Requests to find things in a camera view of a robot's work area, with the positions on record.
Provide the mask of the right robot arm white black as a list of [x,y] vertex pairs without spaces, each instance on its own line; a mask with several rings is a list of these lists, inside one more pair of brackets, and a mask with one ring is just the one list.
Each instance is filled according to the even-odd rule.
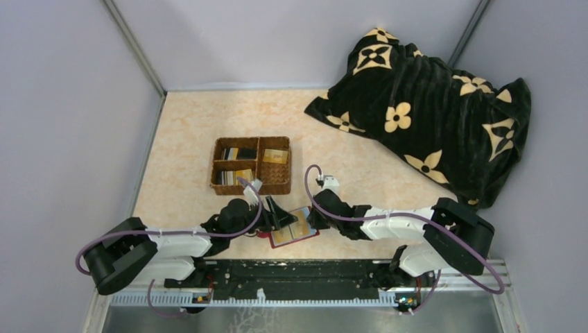
[[393,262],[417,276],[445,268],[479,276],[485,270],[494,226],[468,206],[439,198],[431,207],[386,211],[371,205],[350,206],[330,189],[312,197],[311,225],[335,228],[351,240],[401,239]]

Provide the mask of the red leather card holder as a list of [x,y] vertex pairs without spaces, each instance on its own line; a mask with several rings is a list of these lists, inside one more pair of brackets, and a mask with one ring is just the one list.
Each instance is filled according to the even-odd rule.
[[306,220],[310,215],[310,207],[301,207],[291,213],[297,218],[296,222],[280,230],[258,232],[256,237],[269,240],[271,248],[281,248],[320,235],[320,231]]

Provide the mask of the cards in upper compartment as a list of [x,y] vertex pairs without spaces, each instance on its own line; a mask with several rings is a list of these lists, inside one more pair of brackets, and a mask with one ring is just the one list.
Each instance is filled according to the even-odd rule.
[[222,160],[255,160],[257,158],[257,150],[255,148],[239,148],[229,147],[221,153]]

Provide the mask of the aluminium frame rail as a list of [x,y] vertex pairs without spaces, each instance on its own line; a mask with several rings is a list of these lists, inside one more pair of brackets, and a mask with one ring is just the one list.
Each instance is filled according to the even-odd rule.
[[427,293],[477,292],[511,286],[506,265],[490,260],[493,272],[468,279],[453,268],[426,273],[394,286],[388,260],[209,261],[199,284],[132,285],[108,300],[120,307],[415,307]]

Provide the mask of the brown wicker basket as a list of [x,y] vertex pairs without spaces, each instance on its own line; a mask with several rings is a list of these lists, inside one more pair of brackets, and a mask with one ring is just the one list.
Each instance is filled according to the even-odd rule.
[[[257,158],[255,160],[222,160],[221,153],[229,147],[255,148]],[[273,164],[262,162],[265,149],[287,150],[289,152],[286,164]],[[216,173],[218,171],[237,171],[241,169],[252,169],[255,179],[262,181],[259,193],[262,195],[286,195],[291,192],[292,176],[292,150],[291,141],[285,136],[274,137],[221,137],[215,141],[214,152],[211,161],[211,173],[209,186],[217,195],[231,196],[241,195],[242,187],[220,186],[216,184]]]

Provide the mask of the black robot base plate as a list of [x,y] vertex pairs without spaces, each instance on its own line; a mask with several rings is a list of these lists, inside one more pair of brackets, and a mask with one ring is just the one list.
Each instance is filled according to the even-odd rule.
[[261,260],[197,259],[183,280],[166,279],[168,289],[203,288],[213,300],[376,300],[382,291],[432,286],[435,276],[412,277],[389,259]]

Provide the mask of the cards in lower compartment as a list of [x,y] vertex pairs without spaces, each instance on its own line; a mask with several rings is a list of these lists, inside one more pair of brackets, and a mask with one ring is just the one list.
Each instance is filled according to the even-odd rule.
[[236,171],[218,171],[216,173],[216,184],[220,186],[237,185]]

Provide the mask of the cards in compartment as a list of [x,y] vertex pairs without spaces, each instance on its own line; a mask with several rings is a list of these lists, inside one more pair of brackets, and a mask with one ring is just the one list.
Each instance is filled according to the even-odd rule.
[[257,158],[257,150],[255,148],[239,148],[229,147],[221,153],[222,160],[255,160]]
[[218,171],[216,173],[216,184],[220,186],[237,185],[236,171]]

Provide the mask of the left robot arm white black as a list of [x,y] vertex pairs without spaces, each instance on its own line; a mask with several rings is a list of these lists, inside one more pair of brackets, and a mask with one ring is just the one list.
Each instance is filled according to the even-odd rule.
[[84,247],[77,261],[86,263],[99,294],[110,295],[132,283],[183,281],[197,271],[198,260],[227,250],[231,240],[278,231],[297,220],[271,196],[263,205],[232,199],[191,230],[156,230],[130,217]]

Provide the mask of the black floral blanket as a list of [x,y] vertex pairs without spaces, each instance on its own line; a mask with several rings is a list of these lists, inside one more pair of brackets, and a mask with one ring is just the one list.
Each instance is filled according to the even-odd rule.
[[479,210],[493,206],[521,160],[531,102],[522,78],[495,88],[375,27],[349,53],[345,75],[305,113],[379,142]]

